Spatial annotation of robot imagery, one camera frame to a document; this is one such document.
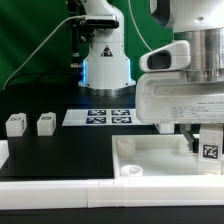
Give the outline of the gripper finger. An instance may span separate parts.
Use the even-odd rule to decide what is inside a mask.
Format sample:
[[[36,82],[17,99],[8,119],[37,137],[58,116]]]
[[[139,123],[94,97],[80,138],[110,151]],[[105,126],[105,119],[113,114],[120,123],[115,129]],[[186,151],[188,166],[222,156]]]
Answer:
[[[189,151],[197,153],[199,148],[199,139],[194,137],[191,126],[188,124],[181,124],[180,132],[188,142]]]

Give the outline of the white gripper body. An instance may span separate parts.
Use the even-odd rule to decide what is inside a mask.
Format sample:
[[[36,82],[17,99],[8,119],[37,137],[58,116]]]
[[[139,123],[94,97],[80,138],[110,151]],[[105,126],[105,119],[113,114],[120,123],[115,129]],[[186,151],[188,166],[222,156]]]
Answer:
[[[147,73],[136,86],[144,124],[224,123],[224,82],[189,83],[184,72]]]

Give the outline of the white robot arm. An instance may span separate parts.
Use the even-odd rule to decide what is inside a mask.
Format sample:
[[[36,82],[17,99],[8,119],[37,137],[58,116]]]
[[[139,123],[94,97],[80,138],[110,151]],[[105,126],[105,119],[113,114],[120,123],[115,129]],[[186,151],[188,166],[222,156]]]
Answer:
[[[78,86],[94,95],[136,89],[136,115],[145,124],[224,124],[224,0],[149,0],[153,19],[174,36],[140,58],[131,78],[124,53],[124,17],[107,0],[81,0],[76,21],[89,53]]]

